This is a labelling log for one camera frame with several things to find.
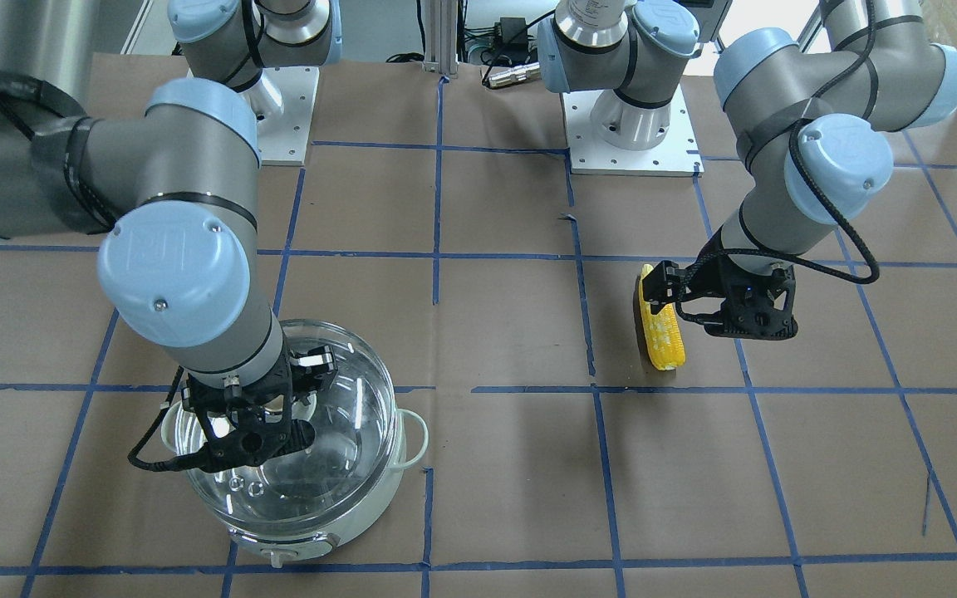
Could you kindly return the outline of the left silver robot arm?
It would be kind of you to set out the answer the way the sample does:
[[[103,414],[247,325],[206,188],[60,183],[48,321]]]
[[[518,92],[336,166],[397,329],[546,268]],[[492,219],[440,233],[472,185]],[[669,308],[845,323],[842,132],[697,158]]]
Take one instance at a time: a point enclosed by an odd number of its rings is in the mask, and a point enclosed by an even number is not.
[[[714,86],[754,179],[691,267],[643,280],[652,311],[739,284],[761,303],[788,294],[794,265],[856,284],[880,276],[851,226],[893,171],[885,133],[957,110],[957,48],[933,42],[915,1],[821,1],[831,49],[808,54],[777,27],[725,48]],[[537,23],[553,92],[607,91],[639,112],[668,107],[699,52],[695,16],[675,1],[562,1]]]

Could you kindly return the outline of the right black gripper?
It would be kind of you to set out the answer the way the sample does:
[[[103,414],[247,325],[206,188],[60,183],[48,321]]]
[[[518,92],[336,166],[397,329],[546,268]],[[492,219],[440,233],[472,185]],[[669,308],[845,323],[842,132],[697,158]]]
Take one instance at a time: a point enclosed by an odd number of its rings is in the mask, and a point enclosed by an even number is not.
[[[338,372],[330,346],[307,352],[290,349],[258,382],[229,391],[229,411],[251,413],[259,420],[308,419],[314,413],[312,391],[329,390]]]

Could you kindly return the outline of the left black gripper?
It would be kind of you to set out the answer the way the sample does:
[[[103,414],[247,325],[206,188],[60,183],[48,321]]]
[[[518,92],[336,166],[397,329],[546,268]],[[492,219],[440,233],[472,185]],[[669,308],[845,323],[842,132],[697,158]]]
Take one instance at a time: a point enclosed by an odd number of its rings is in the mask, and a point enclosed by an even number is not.
[[[704,248],[684,275],[669,260],[642,266],[641,300],[650,314],[702,298],[721,300],[722,310],[786,310],[787,263],[749,249]]]

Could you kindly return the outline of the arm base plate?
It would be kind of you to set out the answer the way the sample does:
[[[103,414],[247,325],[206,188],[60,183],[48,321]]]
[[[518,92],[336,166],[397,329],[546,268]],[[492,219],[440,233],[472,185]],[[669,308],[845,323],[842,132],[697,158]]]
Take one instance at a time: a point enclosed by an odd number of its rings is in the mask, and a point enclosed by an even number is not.
[[[197,114],[184,122],[199,140],[205,173],[240,174],[265,165],[303,166],[319,79],[315,67],[261,71],[245,91],[204,78],[160,87],[147,107],[182,107]]]
[[[614,91],[561,95],[574,174],[691,177],[704,171],[681,87],[657,109],[627,105]]]

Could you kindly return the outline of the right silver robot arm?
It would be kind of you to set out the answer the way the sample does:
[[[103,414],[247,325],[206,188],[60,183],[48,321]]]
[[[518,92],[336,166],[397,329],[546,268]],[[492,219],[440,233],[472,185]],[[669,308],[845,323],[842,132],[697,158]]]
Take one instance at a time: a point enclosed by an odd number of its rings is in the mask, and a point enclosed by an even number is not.
[[[0,1],[0,241],[102,236],[98,277],[203,409],[285,408],[300,372],[255,280],[256,103],[267,69],[341,53],[334,1],[171,1],[191,76],[137,119],[82,106],[96,1]]]

